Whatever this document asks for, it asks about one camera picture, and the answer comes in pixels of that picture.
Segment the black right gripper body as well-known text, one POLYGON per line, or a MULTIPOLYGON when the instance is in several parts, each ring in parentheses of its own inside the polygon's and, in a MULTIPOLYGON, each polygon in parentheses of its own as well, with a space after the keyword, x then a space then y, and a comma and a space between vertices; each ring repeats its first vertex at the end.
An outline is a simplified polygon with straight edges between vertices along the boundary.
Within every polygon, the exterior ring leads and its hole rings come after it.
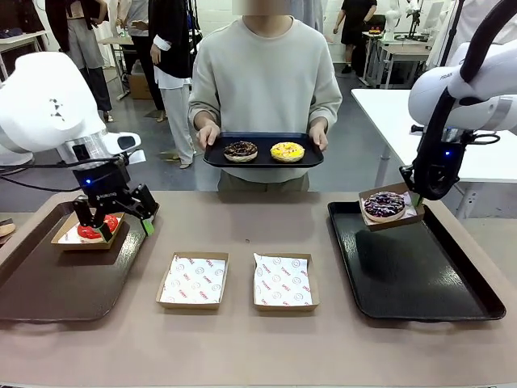
POLYGON ((460 132, 451 141, 432 141, 422 134, 415 158, 415 192, 425 199, 441 199, 459 181, 459 171, 470 132, 460 132))

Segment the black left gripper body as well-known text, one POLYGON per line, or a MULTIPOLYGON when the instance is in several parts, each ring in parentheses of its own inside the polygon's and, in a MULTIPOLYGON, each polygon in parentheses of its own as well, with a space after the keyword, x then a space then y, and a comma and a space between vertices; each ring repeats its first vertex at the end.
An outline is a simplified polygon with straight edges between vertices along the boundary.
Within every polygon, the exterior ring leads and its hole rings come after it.
POLYGON ((87 168, 75 169, 74 177, 83 194, 74 200, 74 206, 99 208, 113 203, 134 206, 137 200, 133 198, 128 186, 130 177, 127 165, 127 157, 115 157, 110 162, 90 163, 87 168))

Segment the person's right hand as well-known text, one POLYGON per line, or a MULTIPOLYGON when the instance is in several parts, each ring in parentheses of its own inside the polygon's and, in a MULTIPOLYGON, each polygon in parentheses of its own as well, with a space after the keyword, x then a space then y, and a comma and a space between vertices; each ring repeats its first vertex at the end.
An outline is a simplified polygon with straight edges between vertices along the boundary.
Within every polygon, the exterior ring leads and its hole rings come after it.
POLYGON ((197 133, 200 148, 206 150, 209 146, 212 146, 220 132, 221 130, 216 124, 208 124, 201 128, 197 133))

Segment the person's left hand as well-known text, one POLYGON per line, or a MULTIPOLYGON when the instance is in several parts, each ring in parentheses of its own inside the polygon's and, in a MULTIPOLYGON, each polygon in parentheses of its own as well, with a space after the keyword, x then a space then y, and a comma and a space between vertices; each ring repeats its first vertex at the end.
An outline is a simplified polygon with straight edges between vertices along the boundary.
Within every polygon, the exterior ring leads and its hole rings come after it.
POLYGON ((309 130, 309 137, 320 151, 327 149, 328 139, 326 136, 326 126, 323 123, 313 124, 309 130))

